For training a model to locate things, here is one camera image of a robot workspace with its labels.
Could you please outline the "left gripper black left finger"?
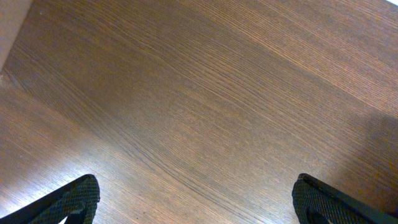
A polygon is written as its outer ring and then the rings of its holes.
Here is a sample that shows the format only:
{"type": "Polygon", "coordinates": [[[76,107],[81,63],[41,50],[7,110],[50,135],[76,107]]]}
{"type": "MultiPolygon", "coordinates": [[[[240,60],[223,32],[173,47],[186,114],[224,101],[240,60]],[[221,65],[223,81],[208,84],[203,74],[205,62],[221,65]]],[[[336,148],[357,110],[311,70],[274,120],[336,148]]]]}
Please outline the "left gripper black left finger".
{"type": "Polygon", "coordinates": [[[1,223],[92,224],[100,187],[92,174],[83,175],[31,204],[1,218],[1,223]]]}

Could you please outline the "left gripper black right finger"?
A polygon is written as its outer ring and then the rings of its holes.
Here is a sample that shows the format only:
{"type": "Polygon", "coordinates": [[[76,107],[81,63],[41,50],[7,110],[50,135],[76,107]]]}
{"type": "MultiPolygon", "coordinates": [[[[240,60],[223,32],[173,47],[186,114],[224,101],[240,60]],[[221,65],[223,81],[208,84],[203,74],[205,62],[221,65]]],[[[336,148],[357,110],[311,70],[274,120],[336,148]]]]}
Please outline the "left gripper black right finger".
{"type": "Polygon", "coordinates": [[[292,199],[300,224],[397,224],[397,215],[380,212],[306,173],[294,183],[292,199]]]}

